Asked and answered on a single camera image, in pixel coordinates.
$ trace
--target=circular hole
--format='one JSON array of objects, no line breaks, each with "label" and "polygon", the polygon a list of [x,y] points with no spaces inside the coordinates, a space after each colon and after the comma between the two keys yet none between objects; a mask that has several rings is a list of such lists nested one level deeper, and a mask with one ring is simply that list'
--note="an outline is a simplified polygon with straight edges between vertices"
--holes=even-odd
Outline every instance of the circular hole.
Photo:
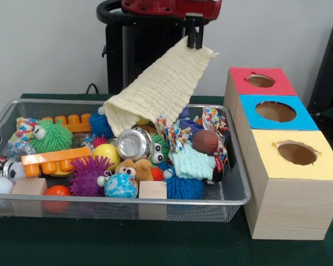
[{"label": "circular hole", "polygon": [[270,88],[274,86],[275,80],[269,76],[259,75],[259,74],[251,74],[246,80],[253,86],[260,88]]},{"label": "circular hole", "polygon": [[276,101],[259,103],[255,107],[255,111],[266,119],[280,123],[289,122],[296,118],[296,112],[291,106]]},{"label": "circular hole", "polygon": [[296,165],[309,165],[317,160],[316,152],[299,142],[283,142],[277,150],[284,159]]}]

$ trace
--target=black clip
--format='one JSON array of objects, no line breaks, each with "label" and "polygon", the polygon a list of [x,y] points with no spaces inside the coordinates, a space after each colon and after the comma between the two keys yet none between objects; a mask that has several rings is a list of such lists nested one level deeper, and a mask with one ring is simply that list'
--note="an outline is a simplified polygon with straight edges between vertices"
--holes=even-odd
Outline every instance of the black clip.
[{"label": "black clip", "polygon": [[202,42],[204,39],[204,18],[201,14],[186,15],[186,31],[185,35],[188,35],[188,47],[190,49],[202,48]]}]

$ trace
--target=red box lid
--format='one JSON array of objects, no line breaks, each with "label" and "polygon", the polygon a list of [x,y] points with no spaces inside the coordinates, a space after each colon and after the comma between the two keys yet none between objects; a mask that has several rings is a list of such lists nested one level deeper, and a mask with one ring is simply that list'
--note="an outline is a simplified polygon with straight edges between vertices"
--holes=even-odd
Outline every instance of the red box lid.
[{"label": "red box lid", "polygon": [[230,72],[238,94],[297,95],[281,68],[230,68]]}]

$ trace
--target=small football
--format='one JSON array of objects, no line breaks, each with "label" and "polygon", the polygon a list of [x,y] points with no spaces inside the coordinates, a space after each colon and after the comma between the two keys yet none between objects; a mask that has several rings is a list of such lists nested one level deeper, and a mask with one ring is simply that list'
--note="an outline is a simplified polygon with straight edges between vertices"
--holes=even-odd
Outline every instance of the small football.
[{"label": "small football", "polygon": [[193,148],[203,154],[212,155],[218,148],[218,139],[215,132],[201,130],[192,139]]}]

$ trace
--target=wooden cube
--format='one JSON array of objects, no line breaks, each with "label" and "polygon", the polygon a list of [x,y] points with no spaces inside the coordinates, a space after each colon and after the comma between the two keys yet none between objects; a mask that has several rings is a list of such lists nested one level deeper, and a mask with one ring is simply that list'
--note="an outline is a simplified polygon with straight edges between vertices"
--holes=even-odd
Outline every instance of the wooden cube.
[{"label": "wooden cube", "polygon": [[[43,195],[46,190],[45,178],[19,178],[12,194]],[[41,217],[43,214],[41,201],[38,200],[12,199],[11,205],[15,216]]]},{"label": "wooden cube", "polygon": [[296,92],[280,68],[230,68],[224,106],[235,116],[239,95],[292,95]]},{"label": "wooden cube", "polygon": [[252,130],[245,164],[252,238],[324,239],[333,218],[333,151],[320,131]]},{"label": "wooden cube", "polygon": [[234,126],[243,158],[251,129],[318,130],[297,96],[239,95]]},{"label": "wooden cube", "polygon": [[[140,181],[139,198],[167,199],[167,184],[164,181]],[[138,215],[141,220],[165,220],[165,204],[138,204]]]}]

